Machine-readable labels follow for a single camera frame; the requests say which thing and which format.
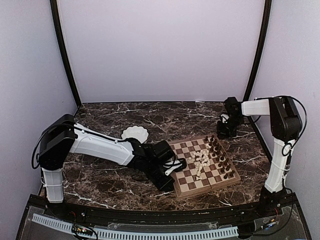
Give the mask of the wooden chessboard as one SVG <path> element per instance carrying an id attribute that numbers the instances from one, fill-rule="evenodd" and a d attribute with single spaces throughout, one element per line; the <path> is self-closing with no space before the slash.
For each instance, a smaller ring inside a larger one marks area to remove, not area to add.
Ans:
<path id="1" fill-rule="evenodd" d="M 186 168 L 173 171 L 174 191 L 178 199 L 193 197 L 240 182 L 241 177 L 216 135 L 202 135 L 168 143 Z"/>

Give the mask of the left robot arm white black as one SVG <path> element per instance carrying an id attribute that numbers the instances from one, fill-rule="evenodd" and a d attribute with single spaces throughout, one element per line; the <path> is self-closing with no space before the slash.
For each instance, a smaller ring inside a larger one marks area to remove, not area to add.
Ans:
<path id="1" fill-rule="evenodd" d="M 172 191 L 175 181 L 170 175 L 184 170 L 187 161 L 178 157 L 165 140 L 147 143 L 148 136 L 146 128 L 134 125 L 125 129 L 120 138 L 114 138 L 75 122 L 71 114 L 60 117 L 42 132 L 31 157 L 32 168 L 41 168 L 51 210 L 60 218 L 71 213 L 63 190 L 63 165 L 70 153 L 139 170 L 159 191 Z"/>

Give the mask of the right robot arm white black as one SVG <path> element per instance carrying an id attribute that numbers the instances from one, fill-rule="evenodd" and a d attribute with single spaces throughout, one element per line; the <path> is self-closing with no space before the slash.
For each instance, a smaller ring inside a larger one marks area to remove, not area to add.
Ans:
<path id="1" fill-rule="evenodd" d="M 266 217 L 286 195 L 286 178 L 290 171 L 294 147 L 306 129 L 307 120 L 302 120 L 292 96 L 280 95 L 249 101 L 238 101 L 228 97 L 223 105 L 226 113 L 217 122 L 219 139 L 235 137 L 244 117 L 268 116 L 274 139 L 273 154 L 268 177 L 261 189 L 255 213 Z"/>

